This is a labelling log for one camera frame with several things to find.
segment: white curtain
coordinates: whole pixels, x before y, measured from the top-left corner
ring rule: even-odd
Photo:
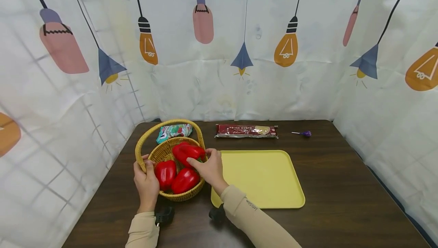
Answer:
[[[438,0],[359,1],[0,0],[0,248],[61,247],[155,118],[334,120],[438,242]]]

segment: woven basket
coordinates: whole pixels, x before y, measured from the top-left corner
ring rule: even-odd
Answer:
[[[143,159],[141,158],[141,147],[143,146],[144,141],[156,130],[160,129],[164,125],[175,125],[175,124],[191,124],[193,128],[196,130],[196,133],[198,134],[198,140],[195,141],[194,139],[187,138],[187,137],[175,137],[170,138],[165,142],[162,142],[159,144],[152,152],[149,154],[149,159],[154,162],[162,162],[162,161],[168,161],[168,160],[174,160],[176,163],[176,170],[179,171],[184,168],[184,165],[181,164],[175,156],[173,156],[172,148],[175,145],[181,144],[182,142],[188,142],[191,145],[197,145],[198,147],[202,147],[205,150],[204,145],[204,139],[202,138],[201,129],[197,124],[195,124],[192,121],[185,120],[185,119],[173,119],[169,121],[162,122],[160,124],[155,125],[152,127],[152,129],[148,130],[146,133],[141,136],[141,138],[138,140],[136,146],[135,146],[135,158],[138,164],[140,165],[141,169],[146,173],[146,165],[144,164]],[[196,194],[199,193],[199,191],[204,186],[205,180],[201,177],[201,181],[199,184],[197,184],[195,187],[191,188],[189,191],[181,193],[181,194],[174,194],[172,191],[168,191],[167,193],[160,190],[160,195],[173,201],[173,202],[183,202],[188,199],[193,198],[196,196]]]

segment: dark brown table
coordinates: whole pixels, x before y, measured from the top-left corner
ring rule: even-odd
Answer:
[[[284,150],[292,159],[306,204],[297,210],[265,210],[303,248],[429,247],[400,208],[378,183],[354,150],[329,121],[235,122],[279,125],[279,139],[216,139],[216,122],[199,122],[207,147],[218,150]],[[157,123],[142,123],[133,131],[115,164],[86,208],[64,248],[124,247],[138,208],[133,183],[134,148],[140,136]],[[291,131],[310,130],[309,139]],[[145,142],[142,153],[155,146]],[[253,247],[229,221],[210,222],[210,186],[187,202],[160,198],[173,205],[173,223],[160,229],[159,248]]]

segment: purple lollipop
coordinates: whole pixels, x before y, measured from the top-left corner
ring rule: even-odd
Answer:
[[[303,135],[304,137],[310,137],[312,136],[312,133],[310,131],[304,131],[304,132],[291,132],[294,134],[299,134],[299,135]]]

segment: bell pepper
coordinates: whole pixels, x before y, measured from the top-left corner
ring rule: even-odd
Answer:
[[[198,173],[191,168],[185,167],[176,175],[171,188],[174,194],[181,194],[195,187],[199,181],[201,181],[201,178]]]
[[[188,142],[182,142],[181,144],[174,146],[172,148],[172,153],[185,167],[192,167],[187,162],[187,158],[199,159],[205,157],[204,148],[190,145]]]
[[[172,186],[176,177],[176,164],[173,160],[159,162],[155,166],[155,176],[160,184],[162,191],[167,191]]]

